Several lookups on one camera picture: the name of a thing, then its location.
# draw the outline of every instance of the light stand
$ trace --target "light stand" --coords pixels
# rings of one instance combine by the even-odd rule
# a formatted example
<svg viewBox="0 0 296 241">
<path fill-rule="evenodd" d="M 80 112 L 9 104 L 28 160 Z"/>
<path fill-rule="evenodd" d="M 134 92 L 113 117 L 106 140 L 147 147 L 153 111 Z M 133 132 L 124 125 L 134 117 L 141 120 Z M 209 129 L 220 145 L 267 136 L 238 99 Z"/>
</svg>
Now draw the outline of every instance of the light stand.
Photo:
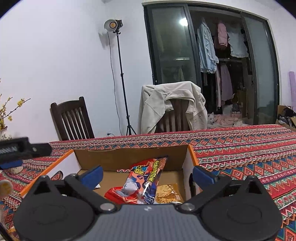
<svg viewBox="0 0 296 241">
<path fill-rule="evenodd" d="M 126 102 L 126 90 L 124 88 L 124 80 L 123 80 L 123 72 L 122 72 L 122 64 L 121 64 L 121 55 L 120 55 L 120 46 L 119 46 L 119 35 L 121 34 L 119 32 L 119 29 L 116 29 L 113 33 L 116 33 L 116 36 L 117 36 L 117 45 L 118 45 L 118 55 L 119 55 L 119 64 L 120 64 L 120 71 L 121 71 L 121 81 L 122 81 L 122 89 L 123 89 L 123 96 L 124 96 L 124 103 L 126 105 L 126 119 L 128 121 L 128 126 L 127 126 L 127 130 L 126 130 L 126 136 L 127 135 L 132 135 L 131 131 L 133 131 L 136 135 L 136 132 L 135 130 L 133 129 L 133 127 L 131 126 L 130 124 L 130 121 L 129 121 L 129 114 L 128 114 L 128 104 Z"/>
</svg>

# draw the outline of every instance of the light blue shirt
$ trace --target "light blue shirt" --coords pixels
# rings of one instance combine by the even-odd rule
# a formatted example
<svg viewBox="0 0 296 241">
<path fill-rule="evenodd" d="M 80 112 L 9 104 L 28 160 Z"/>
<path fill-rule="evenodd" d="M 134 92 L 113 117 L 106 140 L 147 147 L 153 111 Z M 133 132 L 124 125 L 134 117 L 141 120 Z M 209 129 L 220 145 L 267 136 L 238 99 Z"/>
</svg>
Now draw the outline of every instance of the light blue shirt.
<svg viewBox="0 0 296 241">
<path fill-rule="evenodd" d="M 211 32 L 204 18 L 202 18 L 197 29 L 197 40 L 200 54 L 200 71 L 203 73 L 215 73 L 219 59 L 215 54 Z"/>
</svg>

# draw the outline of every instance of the dark brown chair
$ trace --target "dark brown chair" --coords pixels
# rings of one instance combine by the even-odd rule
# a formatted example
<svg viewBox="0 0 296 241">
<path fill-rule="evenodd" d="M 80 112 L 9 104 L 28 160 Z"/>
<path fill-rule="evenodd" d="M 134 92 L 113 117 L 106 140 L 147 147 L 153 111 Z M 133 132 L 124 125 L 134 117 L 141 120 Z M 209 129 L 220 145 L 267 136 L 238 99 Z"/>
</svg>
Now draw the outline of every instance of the dark brown chair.
<svg viewBox="0 0 296 241">
<path fill-rule="evenodd" d="M 174 110 L 165 112 L 164 116 L 156 124 L 155 133 L 190 131 L 186 118 L 189 101 L 182 99 L 172 99 L 170 101 Z"/>
<path fill-rule="evenodd" d="M 83 97 L 61 104 L 52 103 L 50 107 L 63 141 L 94 138 Z"/>
</svg>

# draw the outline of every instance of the black cord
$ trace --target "black cord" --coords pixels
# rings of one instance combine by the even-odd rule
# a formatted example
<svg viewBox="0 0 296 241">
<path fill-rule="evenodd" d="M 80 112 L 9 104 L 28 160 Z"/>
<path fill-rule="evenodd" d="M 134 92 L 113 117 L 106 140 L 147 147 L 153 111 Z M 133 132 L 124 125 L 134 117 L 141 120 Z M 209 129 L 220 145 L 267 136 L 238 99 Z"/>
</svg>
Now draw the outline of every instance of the black cord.
<svg viewBox="0 0 296 241">
<path fill-rule="evenodd" d="M 117 103 L 116 103 L 116 94 L 115 94 L 115 79 L 114 79 L 114 72 L 113 72 L 113 67 L 112 67 L 112 58 L 111 58 L 111 43 L 110 43 L 109 32 L 107 32 L 107 34 L 108 34 L 108 39 L 109 39 L 109 47 L 110 47 L 110 64 L 111 64 L 112 75 L 113 75 L 113 82 L 114 82 L 114 97 L 115 97 L 116 112 L 117 112 L 117 116 L 118 116 L 118 120 L 119 120 L 119 131 L 120 131 L 120 134 L 122 135 L 122 133 L 121 133 L 121 129 L 120 129 L 120 118 L 119 118 L 119 114 L 118 114 L 118 108 L 117 108 Z"/>
</svg>

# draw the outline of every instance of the wardrobe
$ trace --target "wardrobe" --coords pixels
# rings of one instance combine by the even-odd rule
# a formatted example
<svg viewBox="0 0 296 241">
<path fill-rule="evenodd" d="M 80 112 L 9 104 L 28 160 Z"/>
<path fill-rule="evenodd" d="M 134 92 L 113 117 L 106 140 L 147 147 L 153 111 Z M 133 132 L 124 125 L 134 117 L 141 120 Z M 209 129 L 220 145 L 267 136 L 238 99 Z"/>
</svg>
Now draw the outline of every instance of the wardrobe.
<svg viewBox="0 0 296 241">
<path fill-rule="evenodd" d="M 154 84 L 192 81 L 208 113 L 238 104 L 244 123 L 275 123 L 279 71 L 266 20 L 204 4 L 149 4 L 144 15 Z"/>
</svg>

